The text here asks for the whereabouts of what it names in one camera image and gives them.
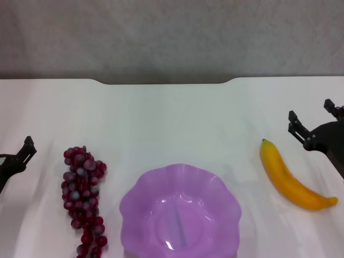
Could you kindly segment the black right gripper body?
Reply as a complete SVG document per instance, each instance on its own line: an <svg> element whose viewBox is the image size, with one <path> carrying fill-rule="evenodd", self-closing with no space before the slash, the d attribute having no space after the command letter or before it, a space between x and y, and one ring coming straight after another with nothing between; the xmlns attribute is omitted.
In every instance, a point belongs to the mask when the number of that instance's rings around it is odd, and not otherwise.
<svg viewBox="0 0 344 258"><path fill-rule="evenodd" d="M305 138L303 146L307 151L325 154L343 177L343 120L318 126Z"/></svg>

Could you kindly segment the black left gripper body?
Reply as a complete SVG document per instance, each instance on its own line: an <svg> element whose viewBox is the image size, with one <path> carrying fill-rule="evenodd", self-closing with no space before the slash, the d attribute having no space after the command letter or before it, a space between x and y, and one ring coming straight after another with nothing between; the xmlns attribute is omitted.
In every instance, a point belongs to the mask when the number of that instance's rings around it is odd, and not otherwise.
<svg viewBox="0 0 344 258"><path fill-rule="evenodd" d="M24 158L19 155L1 154L1 191L6 183L15 174L21 173L26 169Z"/></svg>

